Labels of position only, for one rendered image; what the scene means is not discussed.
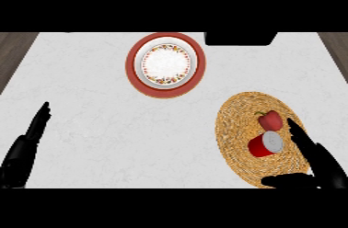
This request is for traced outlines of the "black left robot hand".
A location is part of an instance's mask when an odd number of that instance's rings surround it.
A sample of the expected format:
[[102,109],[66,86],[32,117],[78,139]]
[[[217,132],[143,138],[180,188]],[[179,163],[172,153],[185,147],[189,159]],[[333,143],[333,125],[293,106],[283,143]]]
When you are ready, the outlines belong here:
[[49,103],[44,102],[31,120],[26,132],[16,138],[0,165],[0,188],[25,187],[49,119],[50,108]]

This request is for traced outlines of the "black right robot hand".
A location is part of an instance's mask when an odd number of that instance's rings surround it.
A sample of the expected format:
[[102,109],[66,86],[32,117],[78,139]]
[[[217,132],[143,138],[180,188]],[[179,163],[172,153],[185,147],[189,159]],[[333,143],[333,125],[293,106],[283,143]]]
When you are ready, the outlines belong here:
[[348,175],[333,155],[318,142],[312,142],[291,119],[287,119],[287,123],[290,125],[290,139],[309,163],[312,175],[290,173],[263,177],[260,184],[272,188],[348,188]]

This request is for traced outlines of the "red can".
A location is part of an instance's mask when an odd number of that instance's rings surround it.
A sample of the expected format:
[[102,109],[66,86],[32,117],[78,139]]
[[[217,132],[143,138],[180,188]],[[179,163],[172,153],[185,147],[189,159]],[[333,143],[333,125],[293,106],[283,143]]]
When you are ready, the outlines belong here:
[[275,131],[265,131],[247,143],[249,152],[254,157],[277,154],[283,150],[283,139]]

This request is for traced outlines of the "round woven wicker placemat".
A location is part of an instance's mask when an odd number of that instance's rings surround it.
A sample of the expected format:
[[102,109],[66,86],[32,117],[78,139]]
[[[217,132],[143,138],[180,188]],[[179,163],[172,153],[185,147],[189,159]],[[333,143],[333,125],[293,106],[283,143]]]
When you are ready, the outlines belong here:
[[[257,123],[259,112],[274,110],[283,120],[277,132],[283,139],[283,150],[278,154],[253,157],[247,143],[263,132]],[[240,179],[257,188],[268,188],[260,179],[291,173],[306,173],[309,164],[296,144],[290,139],[287,118],[303,128],[290,107],[271,95],[260,92],[241,92],[222,104],[214,120],[214,138],[223,160]]]

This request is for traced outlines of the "round red placemat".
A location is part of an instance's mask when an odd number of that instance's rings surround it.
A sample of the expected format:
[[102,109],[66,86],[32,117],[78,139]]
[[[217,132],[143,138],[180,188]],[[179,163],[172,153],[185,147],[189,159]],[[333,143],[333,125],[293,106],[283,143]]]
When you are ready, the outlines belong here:
[[[145,44],[151,41],[155,41],[157,39],[177,39],[179,41],[185,42],[192,49],[192,55],[197,61],[197,64],[192,68],[189,80],[179,87],[170,87],[169,89],[151,87],[148,84],[143,83],[136,74],[136,55],[140,53],[140,48],[145,46]],[[206,67],[207,59],[200,44],[197,43],[192,37],[177,32],[157,32],[140,38],[139,41],[135,43],[124,60],[124,73],[129,83],[133,85],[133,87],[142,94],[145,94],[148,97],[160,99],[180,97],[182,95],[189,93],[189,91],[197,87],[201,82]]]

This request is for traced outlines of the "white floral-rimmed plate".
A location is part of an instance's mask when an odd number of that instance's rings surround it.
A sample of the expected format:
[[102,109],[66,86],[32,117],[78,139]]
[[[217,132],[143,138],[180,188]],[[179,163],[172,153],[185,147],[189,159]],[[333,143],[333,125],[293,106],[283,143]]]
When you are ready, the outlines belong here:
[[133,64],[136,76],[149,87],[174,89],[188,83],[195,73],[195,50],[176,37],[154,38],[140,45]]

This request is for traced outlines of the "red bell pepper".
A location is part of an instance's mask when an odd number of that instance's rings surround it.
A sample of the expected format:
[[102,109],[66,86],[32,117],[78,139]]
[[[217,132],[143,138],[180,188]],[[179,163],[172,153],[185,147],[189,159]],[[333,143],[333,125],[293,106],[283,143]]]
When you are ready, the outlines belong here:
[[265,131],[278,131],[283,128],[283,120],[278,113],[271,110],[268,112],[256,112],[257,123]]

